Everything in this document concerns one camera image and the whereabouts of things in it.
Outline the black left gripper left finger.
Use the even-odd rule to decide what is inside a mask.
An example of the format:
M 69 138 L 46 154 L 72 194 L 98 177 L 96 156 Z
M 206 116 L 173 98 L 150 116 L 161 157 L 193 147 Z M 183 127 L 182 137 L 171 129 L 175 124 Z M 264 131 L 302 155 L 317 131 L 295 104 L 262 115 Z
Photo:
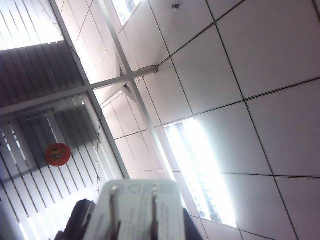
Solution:
M 56 240 L 83 240 L 96 204 L 83 199 L 76 203 L 64 231 L 59 231 Z

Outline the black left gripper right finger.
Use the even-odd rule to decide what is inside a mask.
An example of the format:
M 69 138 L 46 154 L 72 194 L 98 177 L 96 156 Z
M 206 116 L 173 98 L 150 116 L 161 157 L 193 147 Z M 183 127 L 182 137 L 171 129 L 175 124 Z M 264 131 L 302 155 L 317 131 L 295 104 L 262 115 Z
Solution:
M 186 240 L 203 240 L 188 211 L 183 208 L 184 231 Z

